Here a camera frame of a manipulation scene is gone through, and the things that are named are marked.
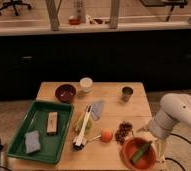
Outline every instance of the small bowl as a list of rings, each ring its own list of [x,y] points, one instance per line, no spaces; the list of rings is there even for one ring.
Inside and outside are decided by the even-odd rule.
[[[56,89],[56,98],[63,103],[72,103],[76,95],[76,88],[71,84],[63,84]]]
[[[147,143],[143,138],[135,137],[132,139],[128,139],[122,146],[121,149],[121,157],[124,164],[129,169],[134,169],[138,171],[146,171],[152,169],[156,161],[155,150],[152,146],[145,152],[145,154],[137,161],[136,164],[131,162],[131,158],[134,153],[142,147],[145,143]]]

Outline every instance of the white cup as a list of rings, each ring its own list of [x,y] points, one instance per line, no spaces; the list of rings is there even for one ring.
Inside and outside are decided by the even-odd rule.
[[[89,77],[82,78],[80,80],[80,86],[83,92],[89,93],[93,85],[93,80]]]

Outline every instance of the floor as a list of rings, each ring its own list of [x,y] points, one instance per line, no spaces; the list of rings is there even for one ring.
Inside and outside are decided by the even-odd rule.
[[[7,1],[0,0],[0,8],[2,7],[2,2]],[[0,29],[19,29],[49,25],[45,1],[26,0],[25,2],[31,4],[32,9],[28,10],[26,6],[17,6],[19,16],[15,16],[12,7],[8,7],[1,11]]]
[[[191,90],[175,92],[188,93],[191,95]],[[169,92],[159,91],[147,93],[153,115],[159,110],[159,101],[166,93]],[[10,142],[11,137],[20,125],[20,122],[24,117],[30,103],[31,100],[0,102],[0,138],[2,144],[8,144]],[[173,133],[180,134],[191,141],[191,129],[183,123],[179,123],[173,130]],[[191,171],[191,146],[182,139],[170,136],[168,138],[165,156],[177,160],[187,171]],[[1,164],[10,168],[7,158],[5,158],[4,152],[2,153]],[[170,171],[181,170],[181,168],[173,161],[167,161],[167,165]]]

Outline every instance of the wooden table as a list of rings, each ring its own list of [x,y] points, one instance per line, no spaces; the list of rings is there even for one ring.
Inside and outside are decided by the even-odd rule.
[[[58,102],[55,90],[63,82],[43,82],[37,95],[38,100]],[[101,118],[93,122],[87,138],[98,135],[103,128],[116,132],[123,121],[133,124],[135,136],[154,139],[150,133],[136,133],[136,130],[146,125],[151,119],[151,111],[142,83],[99,83],[93,84],[92,91],[87,94],[80,92],[78,83],[71,82],[76,87],[77,95],[74,99],[74,113],[71,119],[66,142],[61,159],[56,165],[15,159],[13,170],[128,170],[120,158],[119,145],[115,139],[110,143],[99,140],[88,143],[83,150],[71,150],[72,140],[77,135],[74,123],[77,121],[87,105],[98,100],[104,100]],[[133,88],[134,93],[129,102],[121,101],[121,89],[124,86]],[[166,170],[165,163],[157,163],[154,170]]]

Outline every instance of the green tray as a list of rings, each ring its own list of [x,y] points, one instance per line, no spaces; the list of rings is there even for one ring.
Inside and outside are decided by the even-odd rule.
[[[49,112],[58,112],[58,133],[54,136],[46,134]],[[7,156],[55,164],[60,160],[73,106],[47,101],[35,100],[31,104],[21,127],[12,139],[7,150]],[[25,133],[38,130],[41,149],[32,154],[26,154]]]

